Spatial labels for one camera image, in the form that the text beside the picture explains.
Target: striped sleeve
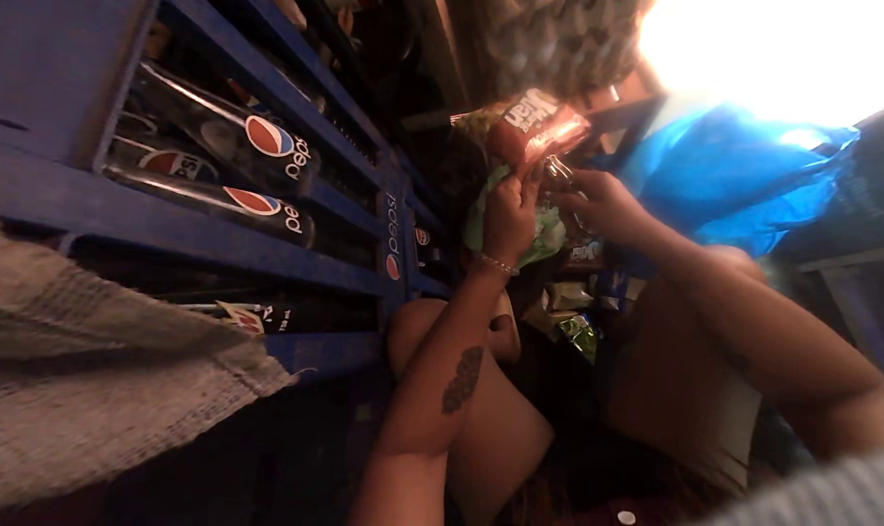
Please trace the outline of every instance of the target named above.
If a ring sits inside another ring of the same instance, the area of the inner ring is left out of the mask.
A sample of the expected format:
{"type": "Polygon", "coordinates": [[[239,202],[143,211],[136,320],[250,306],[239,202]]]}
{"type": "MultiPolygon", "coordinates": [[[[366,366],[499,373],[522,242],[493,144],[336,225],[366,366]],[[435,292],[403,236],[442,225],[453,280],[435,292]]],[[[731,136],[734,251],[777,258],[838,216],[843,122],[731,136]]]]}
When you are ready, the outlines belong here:
{"type": "Polygon", "coordinates": [[[884,526],[884,452],[800,474],[696,526],[767,524],[884,526]]]}

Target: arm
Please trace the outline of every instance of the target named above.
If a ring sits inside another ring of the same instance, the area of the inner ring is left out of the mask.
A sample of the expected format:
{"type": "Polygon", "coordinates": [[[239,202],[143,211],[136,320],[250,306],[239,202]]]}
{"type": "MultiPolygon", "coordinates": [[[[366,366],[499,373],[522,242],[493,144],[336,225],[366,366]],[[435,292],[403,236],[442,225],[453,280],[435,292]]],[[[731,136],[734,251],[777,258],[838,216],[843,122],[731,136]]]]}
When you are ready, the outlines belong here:
{"type": "MultiPolygon", "coordinates": [[[[534,236],[541,172],[508,177],[487,200],[484,253],[516,267],[534,236]]],[[[483,360],[495,304],[509,274],[476,263],[420,344],[393,393],[350,524],[443,523],[448,448],[458,436],[483,360]]]]}
{"type": "Polygon", "coordinates": [[[832,329],[769,286],[663,225],[610,174],[581,171],[589,200],[554,197],[646,254],[715,335],[729,363],[820,456],[884,446],[884,375],[832,329]]]}

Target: tattoo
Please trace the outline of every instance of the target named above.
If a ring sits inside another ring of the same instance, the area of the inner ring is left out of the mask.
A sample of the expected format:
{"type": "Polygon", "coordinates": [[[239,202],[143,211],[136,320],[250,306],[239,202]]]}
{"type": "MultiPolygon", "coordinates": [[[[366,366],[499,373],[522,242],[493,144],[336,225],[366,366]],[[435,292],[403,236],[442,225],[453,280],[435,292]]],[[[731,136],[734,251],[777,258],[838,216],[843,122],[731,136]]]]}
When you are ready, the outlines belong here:
{"type": "Polygon", "coordinates": [[[461,353],[461,360],[455,368],[455,377],[448,382],[448,387],[442,393],[442,414],[452,414],[461,409],[466,401],[471,400],[478,385],[483,357],[484,349],[478,346],[465,349],[461,353]]]}

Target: knee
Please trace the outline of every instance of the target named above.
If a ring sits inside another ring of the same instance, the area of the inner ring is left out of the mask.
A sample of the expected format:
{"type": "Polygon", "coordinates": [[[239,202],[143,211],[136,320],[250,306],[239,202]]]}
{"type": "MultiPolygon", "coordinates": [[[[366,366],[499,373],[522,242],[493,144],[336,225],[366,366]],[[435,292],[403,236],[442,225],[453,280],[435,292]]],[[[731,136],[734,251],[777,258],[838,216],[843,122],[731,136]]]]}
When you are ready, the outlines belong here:
{"type": "Polygon", "coordinates": [[[738,269],[759,282],[766,282],[766,276],[760,265],[738,247],[716,244],[705,247],[705,250],[720,257],[734,269],[738,269]]]}
{"type": "Polygon", "coordinates": [[[415,300],[393,314],[387,331],[387,358],[397,378],[447,304],[442,300],[415,300]]]}

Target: button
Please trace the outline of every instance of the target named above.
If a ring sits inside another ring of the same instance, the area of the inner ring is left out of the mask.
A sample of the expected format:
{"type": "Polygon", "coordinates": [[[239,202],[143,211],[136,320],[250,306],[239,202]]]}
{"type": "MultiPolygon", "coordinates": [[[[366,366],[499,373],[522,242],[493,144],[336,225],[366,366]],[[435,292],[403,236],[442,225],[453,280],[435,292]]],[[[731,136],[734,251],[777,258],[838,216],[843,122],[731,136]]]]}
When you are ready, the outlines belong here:
{"type": "Polygon", "coordinates": [[[636,516],[633,512],[622,511],[618,513],[618,522],[631,526],[631,524],[636,524],[636,516]]]}

